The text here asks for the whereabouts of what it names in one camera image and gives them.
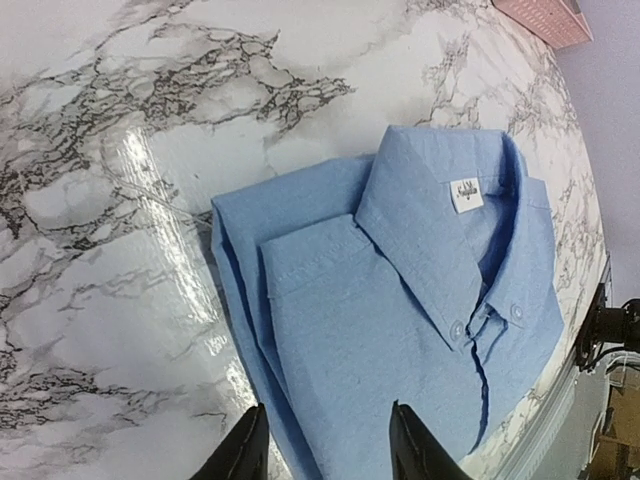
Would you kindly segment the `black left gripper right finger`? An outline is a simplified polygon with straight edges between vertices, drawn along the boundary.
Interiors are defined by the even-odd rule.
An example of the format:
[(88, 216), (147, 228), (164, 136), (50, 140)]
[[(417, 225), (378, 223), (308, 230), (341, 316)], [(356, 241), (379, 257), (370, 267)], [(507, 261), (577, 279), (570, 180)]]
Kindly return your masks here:
[(393, 403), (389, 442), (395, 480), (468, 480), (408, 404)]

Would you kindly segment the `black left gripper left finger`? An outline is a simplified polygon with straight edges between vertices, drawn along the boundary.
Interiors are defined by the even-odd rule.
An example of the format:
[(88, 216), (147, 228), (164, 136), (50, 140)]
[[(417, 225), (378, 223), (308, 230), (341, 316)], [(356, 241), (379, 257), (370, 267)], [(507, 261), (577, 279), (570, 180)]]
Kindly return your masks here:
[(265, 406), (246, 410), (192, 480), (268, 478), (269, 423)]

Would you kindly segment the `light blue shirt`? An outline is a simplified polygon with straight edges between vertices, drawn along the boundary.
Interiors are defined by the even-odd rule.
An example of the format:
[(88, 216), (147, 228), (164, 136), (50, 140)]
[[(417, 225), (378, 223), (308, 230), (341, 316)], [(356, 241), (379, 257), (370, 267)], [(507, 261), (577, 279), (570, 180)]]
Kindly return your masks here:
[(498, 130), (392, 126), (216, 197), (239, 356), (296, 479), (387, 479), (394, 401), (455, 459), (527, 394), (564, 324), (546, 186)]

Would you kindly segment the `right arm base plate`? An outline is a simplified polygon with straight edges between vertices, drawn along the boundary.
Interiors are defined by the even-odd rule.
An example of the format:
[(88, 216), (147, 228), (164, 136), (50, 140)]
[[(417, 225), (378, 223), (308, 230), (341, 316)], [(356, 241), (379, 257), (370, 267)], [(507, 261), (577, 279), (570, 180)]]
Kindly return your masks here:
[(607, 307), (604, 298), (596, 298), (576, 340), (575, 364), (580, 371), (591, 371), (618, 352), (639, 353), (639, 299)]

